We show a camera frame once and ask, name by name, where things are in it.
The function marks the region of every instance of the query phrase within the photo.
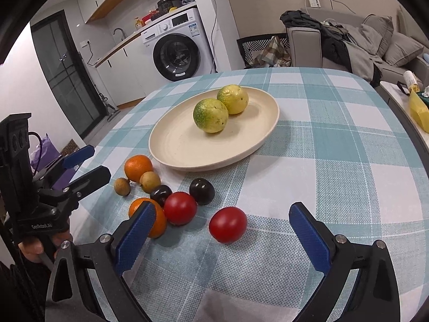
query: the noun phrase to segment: red cherry tomato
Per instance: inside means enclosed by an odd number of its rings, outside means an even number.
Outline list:
[[[164,214],[173,225],[189,223],[197,213],[197,202],[183,191],[172,193],[164,204]]]
[[[241,238],[247,228],[246,214],[237,207],[217,211],[209,223],[209,231],[220,243],[232,243]]]

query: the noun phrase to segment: washing machine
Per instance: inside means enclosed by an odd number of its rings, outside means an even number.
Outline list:
[[[172,81],[214,72],[212,51],[196,6],[146,29],[142,39],[146,93]]]

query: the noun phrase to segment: black air fryer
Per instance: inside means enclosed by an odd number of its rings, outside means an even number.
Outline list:
[[[161,16],[168,13],[171,7],[182,7],[182,0],[161,0],[158,2],[158,10]]]

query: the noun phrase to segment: teal and white tablecloth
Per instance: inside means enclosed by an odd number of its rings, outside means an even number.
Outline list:
[[[161,238],[147,240],[133,270],[124,274],[143,309],[154,322],[292,321],[322,278],[288,221],[289,207],[301,201],[334,234],[357,243],[386,242],[402,321],[409,321],[429,295],[428,177],[389,107],[364,80],[346,72],[241,70],[170,83],[151,93],[78,171],[80,176],[105,165],[112,180],[72,214],[76,242],[112,233],[128,218],[131,202],[147,197],[140,187],[120,197],[113,183],[124,176],[128,157],[149,155],[149,135],[162,115],[230,83],[273,95],[280,121],[258,151],[220,170],[181,173],[153,160],[173,191],[187,191],[195,177],[203,177],[213,183],[216,198],[199,207],[190,224],[168,227]],[[208,232],[211,216],[225,206],[237,206],[248,217],[243,238],[228,246]],[[355,277],[353,272],[330,320],[340,316]]]

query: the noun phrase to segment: metal bolt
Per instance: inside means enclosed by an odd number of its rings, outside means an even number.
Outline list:
[[[101,243],[108,243],[110,241],[111,236],[108,233],[100,236]]]
[[[344,236],[344,235],[337,235],[337,236],[335,236],[335,240],[338,243],[346,243],[347,242],[347,237]]]
[[[382,240],[377,240],[375,244],[377,245],[378,248],[381,248],[381,249],[385,249],[386,247],[386,244]]]
[[[68,248],[68,247],[70,247],[70,241],[64,241],[64,242],[61,244],[61,248],[62,248],[62,249],[66,249],[66,248]]]

